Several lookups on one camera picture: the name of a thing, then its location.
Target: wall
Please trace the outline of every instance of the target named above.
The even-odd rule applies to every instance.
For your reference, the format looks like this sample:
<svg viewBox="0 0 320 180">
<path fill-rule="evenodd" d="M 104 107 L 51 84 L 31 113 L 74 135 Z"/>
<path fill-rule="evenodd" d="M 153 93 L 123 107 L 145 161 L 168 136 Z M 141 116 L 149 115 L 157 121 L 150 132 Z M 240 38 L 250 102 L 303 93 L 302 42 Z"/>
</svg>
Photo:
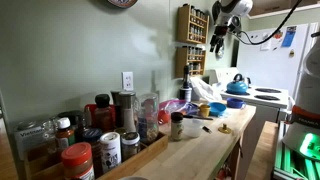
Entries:
<svg viewBox="0 0 320 180">
<path fill-rule="evenodd" d="M 249 30 L 259 30 L 278 27 L 287 14 L 264 18 L 250 19 Z M 286 25 L 320 22 L 320 8 L 293 12 Z"/>
<path fill-rule="evenodd" d="M 212 2 L 196 0 L 139 0 L 130 9 L 106 0 L 0 1 L 0 100 L 10 136 L 17 122 L 82 109 L 121 88 L 122 71 L 133 72 L 137 95 L 177 97 L 173 57 L 184 3 L 211 14 Z M 223 59 L 208 54 L 206 69 L 230 66 L 234 40 L 225 42 Z"/>
</svg>

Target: wall clock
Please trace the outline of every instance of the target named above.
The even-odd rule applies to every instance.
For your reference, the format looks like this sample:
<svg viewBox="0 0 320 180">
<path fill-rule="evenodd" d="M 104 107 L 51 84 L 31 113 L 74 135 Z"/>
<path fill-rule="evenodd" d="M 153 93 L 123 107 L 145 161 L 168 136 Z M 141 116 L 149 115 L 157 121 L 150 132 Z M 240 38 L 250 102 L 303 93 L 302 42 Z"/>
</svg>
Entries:
<svg viewBox="0 0 320 180">
<path fill-rule="evenodd" d="M 129 8 L 133 6 L 138 0 L 108 0 L 111 4 L 120 8 Z"/>
</svg>

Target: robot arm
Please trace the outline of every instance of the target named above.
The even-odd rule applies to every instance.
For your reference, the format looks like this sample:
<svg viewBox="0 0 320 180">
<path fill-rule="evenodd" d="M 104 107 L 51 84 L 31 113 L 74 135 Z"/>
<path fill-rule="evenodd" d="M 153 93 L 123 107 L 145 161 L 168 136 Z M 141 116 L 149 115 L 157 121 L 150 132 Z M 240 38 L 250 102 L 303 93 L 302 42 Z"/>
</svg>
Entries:
<svg viewBox="0 0 320 180">
<path fill-rule="evenodd" d="M 239 17 L 247 15 L 252 8 L 252 0 L 221 0 L 216 1 L 212 7 L 212 15 L 215 23 L 215 32 L 211 38 L 210 52 L 217 45 L 216 52 L 221 47 L 223 37 L 228 30 L 233 31 L 234 24 L 240 24 Z"/>
</svg>

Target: red lid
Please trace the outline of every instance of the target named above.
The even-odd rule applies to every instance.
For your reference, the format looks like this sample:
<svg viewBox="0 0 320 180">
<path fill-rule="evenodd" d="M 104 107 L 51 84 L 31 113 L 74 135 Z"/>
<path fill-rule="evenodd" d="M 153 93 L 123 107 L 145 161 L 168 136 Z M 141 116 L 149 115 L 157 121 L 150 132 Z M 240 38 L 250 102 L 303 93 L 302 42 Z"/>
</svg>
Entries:
<svg viewBox="0 0 320 180">
<path fill-rule="evenodd" d="M 76 143 L 65 149 L 61 154 L 62 163 L 65 166 L 80 165 L 90 159 L 91 156 L 91 145 L 86 142 Z"/>
</svg>

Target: wooden floor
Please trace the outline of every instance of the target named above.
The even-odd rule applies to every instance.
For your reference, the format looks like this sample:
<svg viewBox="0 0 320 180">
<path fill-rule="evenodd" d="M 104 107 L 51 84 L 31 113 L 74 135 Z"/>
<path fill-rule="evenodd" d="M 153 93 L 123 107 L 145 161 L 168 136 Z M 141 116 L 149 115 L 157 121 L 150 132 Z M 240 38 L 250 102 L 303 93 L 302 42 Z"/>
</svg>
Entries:
<svg viewBox="0 0 320 180">
<path fill-rule="evenodd" d="M 0 119 L 0 179 L 18 179 L 3 119 Z"/>
<path fill-rule="evenodd" d="M 269 180 L 275 160 L 278 125 L 266 122 L 254 152 L 246 180 Z"/>
</svg>

